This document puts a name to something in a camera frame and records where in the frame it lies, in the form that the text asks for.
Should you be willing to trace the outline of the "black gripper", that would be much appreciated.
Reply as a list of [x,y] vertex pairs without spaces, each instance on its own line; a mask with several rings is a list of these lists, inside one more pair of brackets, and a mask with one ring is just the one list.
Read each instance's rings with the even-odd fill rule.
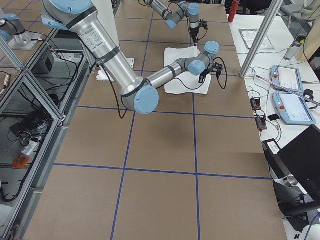
[[204,83],[206,80],[206,76],[209,73],[215,73],[215,75],[219,77],[222,74],[222,71],[223,71],[223,65],[215,62],[212,67],[205,69],[204,72],[201,73],[201,75],[199,76],[198,82]]
[[197,20],[195,22],[189,21],[188,22],[188,27],[189,27],[189,34],[190,34],[190,36],[192,38],[192,43],[193,43],[194,46],[196,46],[198,44],[198,42],[199,42],[198,34],[200,32],[200,28],[204,28],[205,29],[205,31],[206,31],[205,34],[204,34],[204,36],[205,36],[207,34],[207,32],[208,32],[208,22],[205,21],[205,20]]

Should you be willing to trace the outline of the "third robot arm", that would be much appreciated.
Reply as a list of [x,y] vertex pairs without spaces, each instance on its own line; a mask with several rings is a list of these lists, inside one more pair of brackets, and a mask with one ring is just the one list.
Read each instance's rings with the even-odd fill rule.
[[[208,30],[208,24],[204,20],[199,20],[197,23],[191,23],[188,21],[189,26],[189,34],[193,39],[193,42],[196,44],[198,39],[198,34],[200,28],[204,28],[206,31]],[[13,13],[4,14],[0,18],[0,36],[8,41],[10,39],[14,39],[15,43],[18,46],[26,46],[30,44],[32,41],[39,41],[41,37],[41,33],[39,37],[32,38],[28,33],[20,19],[17,15]]]

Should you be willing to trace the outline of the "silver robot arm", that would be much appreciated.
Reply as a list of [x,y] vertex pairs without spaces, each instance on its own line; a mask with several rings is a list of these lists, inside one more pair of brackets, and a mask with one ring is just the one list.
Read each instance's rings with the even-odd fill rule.
[[157,89],[184,72],[198,76],[200,84],[211,72],[217,77],[221,75],[223,66],[215,61],[220,46],[215,41],[208,41],[198,56],[177,59],[147,78],[138,76],[99,21],[98,14],[90,0],[42,1],[43,24],[76,33],[97,64],[119,85],[121,102],[129,110],[139,114],[153,112],[159,103]]
[[208,23],[200,19],[200,7],[197,3],[187,1],[171,2],[165,6],[161,0],[143,0],[138,3],[143,7],[152,8],[165,21],[170,30],[174,30],[184,19],[187,22],[188,35],[196,46],[208,32]]

